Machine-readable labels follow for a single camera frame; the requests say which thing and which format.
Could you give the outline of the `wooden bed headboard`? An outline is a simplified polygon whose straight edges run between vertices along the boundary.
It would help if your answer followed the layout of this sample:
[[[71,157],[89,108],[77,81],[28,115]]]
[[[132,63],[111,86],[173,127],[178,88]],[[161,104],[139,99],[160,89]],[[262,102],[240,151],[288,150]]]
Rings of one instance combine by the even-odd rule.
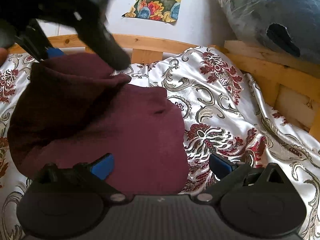
[[[114,38],[123,48],[132,50],[133,63],[152,63],[161,60],[164,53],[179,54],[194,47],[138,35],[116,34]],[[318,65],[237,40],[215,48],[240,70],[254,76],[267,104],[319,139],[319,78],[306,73]]]

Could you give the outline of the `maroon cloth garment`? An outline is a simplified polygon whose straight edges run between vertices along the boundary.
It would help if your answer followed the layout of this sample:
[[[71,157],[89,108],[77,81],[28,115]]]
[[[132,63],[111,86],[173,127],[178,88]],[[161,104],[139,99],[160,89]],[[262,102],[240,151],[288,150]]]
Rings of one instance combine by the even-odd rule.
[[[107,183],[125,194],[177,194],[189,166],[181,110],[161,87],[139,87],[95,54],[54,57],[31,67],[10,118],[9,150],[19,172],[71,168],[110,153]]]

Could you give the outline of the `plastic wrapped blue blanket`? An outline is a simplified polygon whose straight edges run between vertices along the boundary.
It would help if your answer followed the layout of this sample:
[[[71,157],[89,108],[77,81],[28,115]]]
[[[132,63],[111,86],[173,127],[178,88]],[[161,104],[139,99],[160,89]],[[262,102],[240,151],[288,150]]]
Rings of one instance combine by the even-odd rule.
[[[217,0],[237,39],[319,63],[319,0]]]

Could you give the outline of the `white floral satin bedspread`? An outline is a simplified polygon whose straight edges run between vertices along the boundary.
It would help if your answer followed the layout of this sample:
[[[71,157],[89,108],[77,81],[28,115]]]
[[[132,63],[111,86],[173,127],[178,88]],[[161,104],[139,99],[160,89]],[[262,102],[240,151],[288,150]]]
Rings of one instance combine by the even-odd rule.
[[[197,47],[125,70],[131,83],[163,87],[182,112],[189,175],[183,193],[197,194],[217,182],[209,156],[254,167],[275,162],[307,209],[303,239],[319,239],[319,141],[272,108],[251,74],[242,74],[214,48]]]

